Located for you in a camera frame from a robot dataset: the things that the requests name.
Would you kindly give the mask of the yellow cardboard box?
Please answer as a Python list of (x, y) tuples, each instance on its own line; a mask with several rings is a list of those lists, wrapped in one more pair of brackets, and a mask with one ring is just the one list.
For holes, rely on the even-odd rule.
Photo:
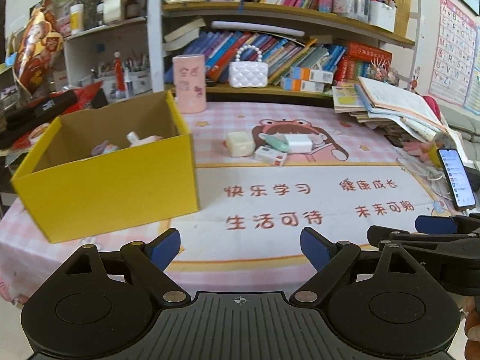
[[(163, 139), (131, 147), (130, 132)], [(51, 243), (199, 210), (194, 140), (170, 92), (57, 117), (11, 183)]]

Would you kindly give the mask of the pink plush toy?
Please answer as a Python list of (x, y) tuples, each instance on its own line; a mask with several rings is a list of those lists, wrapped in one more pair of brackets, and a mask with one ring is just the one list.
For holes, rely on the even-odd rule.
[(156, 135), (146, 138), (140, 138), (135, 132), (128, 133), (126, 137), (131, 147), (143, 146), (157, 141), (161, 141), (163, 139), (162, 136)]

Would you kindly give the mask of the smartphone with lit screen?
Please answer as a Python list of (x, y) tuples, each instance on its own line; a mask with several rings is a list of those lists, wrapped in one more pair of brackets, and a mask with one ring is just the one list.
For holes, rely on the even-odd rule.
[(476, 199), (467, 172), (456, 149), (438, 149), (439, 162), (444, 171), (451, 199), (458, 211), (475, 208)]

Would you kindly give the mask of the pink checkered desk mat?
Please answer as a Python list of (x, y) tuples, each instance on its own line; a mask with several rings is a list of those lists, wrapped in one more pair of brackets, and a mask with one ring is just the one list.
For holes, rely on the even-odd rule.
[[(224, 102), (182, 118), (193, 136), (199, 210), (51, 243), (18, 198), (1, 220), (2, 300), (26, 300), (81, 245), (112, 251), (169, 227), (180, 231), (181, 250), (168, 271), (188, 289), (289, 289), (312, 273), (299, 247), (306, 226), (365, 245), (373, 224), (410, 231), (419, 215), (453, 212), (436, 170), (329, 109)], [(306, 134), (313, 148), (286, 153), (283, 166), (232, 158), (226, 135), (240, 131), (255, 151), (272, 148), (263, 134)]]

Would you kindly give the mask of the stack of open books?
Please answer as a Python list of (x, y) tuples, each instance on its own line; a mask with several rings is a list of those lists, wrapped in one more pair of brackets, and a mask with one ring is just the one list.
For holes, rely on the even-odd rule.
[(461, 135), (454, 132), (440, 111), (420, 95), (365, 77), (332, 88), (334, 111), (348, 114), (371, 129), (380, 128), (400, 140), (427, 143), (445, 138), (462, 150)]

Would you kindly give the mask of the white charger plug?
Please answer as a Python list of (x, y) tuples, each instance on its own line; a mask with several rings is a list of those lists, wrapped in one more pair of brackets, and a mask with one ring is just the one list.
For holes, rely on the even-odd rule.
[(288, 145), (288, 153), (308, 154), (312, 151), (313, 142), (309, 135), (306, 134), (284, 134), (283, 138)]

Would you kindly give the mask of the small white printed box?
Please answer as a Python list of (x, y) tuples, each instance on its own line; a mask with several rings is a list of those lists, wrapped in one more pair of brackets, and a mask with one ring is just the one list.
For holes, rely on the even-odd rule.
[(287, 154), (262, 145), (254, 152), (254, 160), (270, 166), (282, 167), (287, 160)]

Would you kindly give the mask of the mint green small case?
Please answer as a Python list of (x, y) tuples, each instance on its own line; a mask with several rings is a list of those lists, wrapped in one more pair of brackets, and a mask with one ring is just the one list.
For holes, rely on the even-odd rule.
[(283, 140), (269, 134), (263, 134), (261, 139), (268, 145), (271, 146), (274, 150), (280, 151), (282, 153), (289, 153), (290, 147)]

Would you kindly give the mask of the cream soap block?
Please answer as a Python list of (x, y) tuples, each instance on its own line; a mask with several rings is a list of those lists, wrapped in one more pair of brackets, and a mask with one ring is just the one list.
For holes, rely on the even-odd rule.
[(253, 136), (245, 131), (227, 133), (225, 144), (232, 158), (249, 157), (256, 149)]

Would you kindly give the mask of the white pen organizer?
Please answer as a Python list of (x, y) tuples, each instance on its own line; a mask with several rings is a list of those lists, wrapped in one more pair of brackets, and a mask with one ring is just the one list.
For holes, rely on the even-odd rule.
[[(151, 72), (149, 70), (137, 72), (124, 72), (124, 88), (129, 92), (128, 96), (133, 97), (145, 94), (152, 90)], [(116, 75), (94, 78), (94, 83), (101, 83), (101, 88), (106, 95), (108, 102), (115, 102), (125, 98), (125, 93), (118, 94)]]

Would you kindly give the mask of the orange blue medicine box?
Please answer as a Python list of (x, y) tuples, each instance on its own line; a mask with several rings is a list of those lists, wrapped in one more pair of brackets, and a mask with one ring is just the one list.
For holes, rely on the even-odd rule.
[(289, 76), (294, 80), (308, 80), (327, 85), (331, 85), (334, 81), (334, 74), (332, 72), (306, 67), (292, 67), (289, 71)]

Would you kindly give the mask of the red thick dictionary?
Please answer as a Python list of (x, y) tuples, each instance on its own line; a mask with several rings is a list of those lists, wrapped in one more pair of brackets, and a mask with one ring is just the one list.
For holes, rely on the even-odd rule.
[(355, 81), (359, 77), (374, 78), (377, 67), (389, 68), (393, 55), (391, 52), (364, 43), (343, 41), (345, 49), (334, 72), (336, 83)]

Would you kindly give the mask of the row of lower books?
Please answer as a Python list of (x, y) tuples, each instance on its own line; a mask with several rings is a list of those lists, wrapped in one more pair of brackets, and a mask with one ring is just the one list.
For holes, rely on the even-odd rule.
[[(310, 68), (326, 72), (335, 70), (345, 49), (340, 45), (343, 41), (321, 43), (317, 39), (306, 41), (281, 37), (270, 33), (252, 33), (243, 31), (201, 31), (179, 55), (203, 54), (207, 81), (226, 84), (229, 81), (229, 64), (243, 45), (259, 47), (263, 61), (268, 65), (268, 84), (279, 86), (282, 77), (290, 77), (290, 69)], [(242, 61), (254, 61), (255, 52), (251, 49), (243, 52)], [(382, 79), (389, 72), (391, 65), (377, 67), (374, 78)]]

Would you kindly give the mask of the wooden bookshelf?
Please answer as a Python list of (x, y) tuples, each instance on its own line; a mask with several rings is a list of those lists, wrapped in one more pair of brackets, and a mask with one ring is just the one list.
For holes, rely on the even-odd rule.
[[(206, 0), (160, 3), (163, 19), (163, 85), (172, 89), (173, 58), (201, 31), (270, 33), (321, 43), (355, 41), (391, 52), (414, 50), (408, 35), (412, 0)], [(211, 83), (217, 93), (229, 82)]]

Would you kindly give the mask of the alphabet wall poster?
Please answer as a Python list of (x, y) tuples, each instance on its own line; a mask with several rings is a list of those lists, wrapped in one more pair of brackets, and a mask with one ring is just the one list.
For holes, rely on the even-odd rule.
[(479, 27), (451, 0), (439, 0), (439, 32), (429, 93), (479, 113)]

